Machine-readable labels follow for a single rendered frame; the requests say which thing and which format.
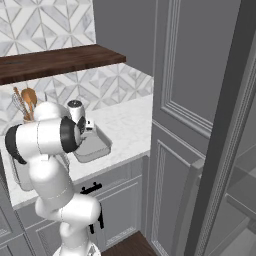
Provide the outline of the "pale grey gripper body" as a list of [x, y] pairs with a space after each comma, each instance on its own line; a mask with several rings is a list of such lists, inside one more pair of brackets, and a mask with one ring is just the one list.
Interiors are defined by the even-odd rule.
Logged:
[[97, 135], [95, 130], [85, 130], [82, 134], [81, 134], [81, 139], [82, 140], [86, 140], [89, 137], [95, 137]]

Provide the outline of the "grey drawer front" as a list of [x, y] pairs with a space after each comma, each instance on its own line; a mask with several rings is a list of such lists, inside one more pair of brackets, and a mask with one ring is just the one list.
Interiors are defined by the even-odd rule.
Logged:
[[132, 160], [95, 177], [77, 182], [75, 191], [80, 192], [82, 187], [88, 188], [97, 182], [102, 184], [102, 188], [87, 195], [95, 196], [100, 201], [123, 192], [128, 192], [131, 197], [141, 198], [142, 175], [147, 166], [147, 157]]

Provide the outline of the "dark grey open fridge door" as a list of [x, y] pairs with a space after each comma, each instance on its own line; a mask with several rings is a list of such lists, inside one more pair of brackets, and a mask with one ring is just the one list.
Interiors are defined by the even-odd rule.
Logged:
[[184, 256], [204, 256], [256, 92], [256, 0], [241, 0]]

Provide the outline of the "grey tupperware container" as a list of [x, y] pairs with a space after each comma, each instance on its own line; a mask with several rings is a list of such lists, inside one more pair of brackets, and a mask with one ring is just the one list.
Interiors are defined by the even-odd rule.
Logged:
[[95, 137], [89, 137], [86, 140], [82, 140], [79, 148], [74, 152], [75, 157], [80, 163], [94, 161], [111, 152], [112, 141], [98, 126], [93, 130], [96, 131], [97, 135]]
[[31, 191], [33, 189], [32, 183], [29, 177], [29, 165], [20, 164], [13, 157], [10, 158], [14, 180], [20, 186], [23, 191]]

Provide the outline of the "grey fridge shelf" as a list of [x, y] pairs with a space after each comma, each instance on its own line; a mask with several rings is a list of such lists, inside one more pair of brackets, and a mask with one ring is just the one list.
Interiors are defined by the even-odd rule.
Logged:
[[227, 202], [256, 221], [256, 178], [246, 175], [226, 193]]

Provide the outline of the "dark wooden wall shelf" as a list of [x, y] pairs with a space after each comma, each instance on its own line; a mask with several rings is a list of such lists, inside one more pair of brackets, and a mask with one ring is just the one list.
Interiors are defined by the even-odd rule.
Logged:
[[124, 55], [97, 44], [0, 57], [0, 86], [125, 61]]

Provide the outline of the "grey panelled fridge door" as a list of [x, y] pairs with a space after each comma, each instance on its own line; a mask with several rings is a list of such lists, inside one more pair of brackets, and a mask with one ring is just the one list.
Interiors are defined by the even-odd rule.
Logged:
[[158, 0], [146, 238], [172, 241], [190, 166], [205, 162], [241, 0]]

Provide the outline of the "grey cupboard door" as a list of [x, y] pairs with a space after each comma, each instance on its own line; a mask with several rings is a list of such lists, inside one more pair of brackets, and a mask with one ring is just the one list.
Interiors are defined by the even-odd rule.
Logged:
[[53, 256], [61, 246], [60, 223], [44, 220], [25, 229], [36, 256]]
[[142, 178], [137, 177], [98, 194], [104, 228], [94, 224], [96, 245], [101, 252], [140, 229]]

